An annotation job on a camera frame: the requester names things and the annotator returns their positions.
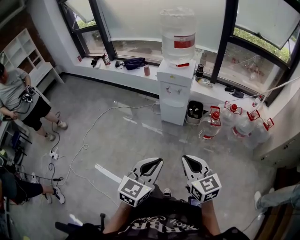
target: black shorts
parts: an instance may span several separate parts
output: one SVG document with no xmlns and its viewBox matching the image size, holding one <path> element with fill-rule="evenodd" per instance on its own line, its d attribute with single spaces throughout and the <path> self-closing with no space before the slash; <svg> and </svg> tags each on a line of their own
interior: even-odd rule
<svg viewBox="0 0 300 240">
<path fill-rule="evenodd" d="M 42 122 L 40 121 L 40 119 L 45 117 L 50 112 L 50 110 L 51 107 L 43 100 L 43 98 L 38 97 L 37 104 L 22 122 L 25 123 L 28 127 L 31 127 L 34 130 L 38 131 L 42 126 Z"/>
<path fill-rule="evenodd" d="M 43 193 L 43 187 L 39 183 L 25 182 L 16 178 L 17 196 L 15 203 L 21 204 L 28 198 L 38 196 Z"/>
</svg>

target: black bag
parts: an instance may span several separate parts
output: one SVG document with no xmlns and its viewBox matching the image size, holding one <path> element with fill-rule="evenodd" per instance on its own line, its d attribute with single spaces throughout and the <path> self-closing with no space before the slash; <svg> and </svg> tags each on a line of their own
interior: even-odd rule
<svg viewBox="0 0 300 240">
<path fill-rule="evenodd" d="M 131 58 L 124 60 L 124 66 L 127 70 L 133 70 L 147 65 L 145 58 Z"/>
</svg>

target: frosted glass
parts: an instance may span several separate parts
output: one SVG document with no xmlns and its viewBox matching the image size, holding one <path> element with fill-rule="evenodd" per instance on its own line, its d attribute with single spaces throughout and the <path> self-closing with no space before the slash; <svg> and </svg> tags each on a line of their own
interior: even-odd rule
<svg viewBox="0 0 300 240">
<path fill-rule="evenodd" d="M 161 41 L 159 12 L 178 6 L 194 10 L 197 19 L 196 46 L 217 52 L 226 0 L 97 0 L 111 39 Z"/>
<path fill-rule="evenodd" d="M 236 25 L 282 48 L 300 20 L 300 14 L 284 0 L 239 0 Z"/>
<path fill-rule="evenodd" d="M 65 4 L 85 23 L 94 19 L 89 0 L 67 0 Z"/>
</svg>

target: gray t-shirt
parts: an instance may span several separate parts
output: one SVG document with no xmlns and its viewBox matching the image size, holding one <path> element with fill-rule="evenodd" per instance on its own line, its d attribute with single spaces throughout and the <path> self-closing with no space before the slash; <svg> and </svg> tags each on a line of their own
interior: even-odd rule
<svg viewBox="0 0 300 240">
<path fill-rule="evenodd" d="M 33 102 L 31 104 L 24 101 L 20 104 L 19 96 L 26 88 L 23 79 L 27 75 L 23 70 L 16 68 L 8 72 L 8 79 L 5 84 L 0 83 L 0 107 L 5 106 L 10 111 L 17 111 L 20 120 L 24 120 L 29 115 L 39 97 L 36 93 L 32 96 Z"/>
</svg>

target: jeans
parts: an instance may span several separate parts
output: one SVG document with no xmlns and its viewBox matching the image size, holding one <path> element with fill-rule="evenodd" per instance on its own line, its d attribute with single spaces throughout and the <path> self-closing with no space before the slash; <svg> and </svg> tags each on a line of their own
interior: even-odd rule
<svg viewBox="0 0 300 240">
<path fill-rule="evenodd" d="M 268 193 L 262 196 L 258 202 L 257 207 L 268 208 L 276 207 L 278 205 L 292 203 L 292 206 L 296 209 L 300 208 L 300 184 L 288 186 L 276 190 L 272 193 Z"/>
</svg>

